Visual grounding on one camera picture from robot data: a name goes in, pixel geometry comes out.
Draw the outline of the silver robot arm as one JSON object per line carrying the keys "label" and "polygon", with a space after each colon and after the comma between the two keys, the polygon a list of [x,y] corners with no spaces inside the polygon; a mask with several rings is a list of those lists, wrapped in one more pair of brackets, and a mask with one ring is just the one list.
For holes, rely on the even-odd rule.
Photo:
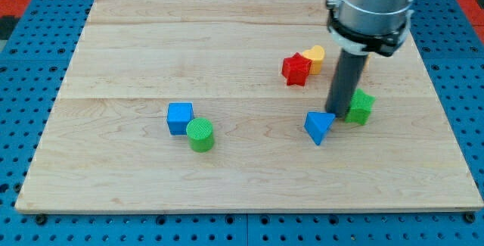
{"label": "silver robot arm", "polygon": [[327,28],[348,53],[390,57],[405,42],[414,0],[326,0]]}

